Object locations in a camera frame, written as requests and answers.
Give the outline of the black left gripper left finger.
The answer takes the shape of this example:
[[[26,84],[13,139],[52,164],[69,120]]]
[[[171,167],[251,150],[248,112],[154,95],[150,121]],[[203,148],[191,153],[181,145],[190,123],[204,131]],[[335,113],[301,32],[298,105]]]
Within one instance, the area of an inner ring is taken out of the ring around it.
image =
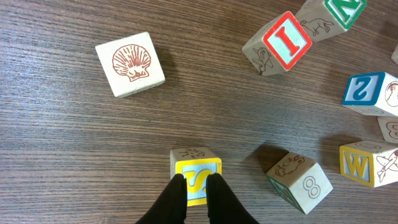
[[[153,206],[136,224],[184,224],[187,217],[187,180],[175,174]]]

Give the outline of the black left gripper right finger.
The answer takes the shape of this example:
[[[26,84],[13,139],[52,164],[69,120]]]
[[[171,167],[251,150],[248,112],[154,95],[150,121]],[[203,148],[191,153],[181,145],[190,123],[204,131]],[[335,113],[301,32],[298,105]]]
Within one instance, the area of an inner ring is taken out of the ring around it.
[[[224,178],[210,174],[206,180],[208,218],[211,224],[258,224],[243,207]]]

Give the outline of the yellow S block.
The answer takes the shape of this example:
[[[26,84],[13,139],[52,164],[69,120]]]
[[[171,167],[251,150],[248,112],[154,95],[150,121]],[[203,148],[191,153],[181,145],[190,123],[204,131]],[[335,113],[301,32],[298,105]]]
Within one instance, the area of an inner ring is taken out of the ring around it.
[[[222,174],[222,160],[207,147],[186,147],[170,151],[170,178],[182,174],[187,180],[187,206],[206,204],[208,175]]]

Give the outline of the red shell block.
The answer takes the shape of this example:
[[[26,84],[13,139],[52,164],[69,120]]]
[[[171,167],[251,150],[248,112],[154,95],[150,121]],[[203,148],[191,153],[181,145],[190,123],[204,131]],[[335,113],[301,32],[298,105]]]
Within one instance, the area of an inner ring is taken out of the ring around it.
[[[116,98],[124,98],[165,82],[165,76],[148,32],[95,47]]]

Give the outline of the red I block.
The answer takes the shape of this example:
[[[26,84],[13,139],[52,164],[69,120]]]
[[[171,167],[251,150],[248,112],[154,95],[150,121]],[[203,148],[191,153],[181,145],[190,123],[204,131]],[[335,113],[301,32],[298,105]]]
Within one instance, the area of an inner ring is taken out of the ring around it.
[[[262,76],[288,72],[312,46],[295,16],[286,11],[259,29],[242,47]]]

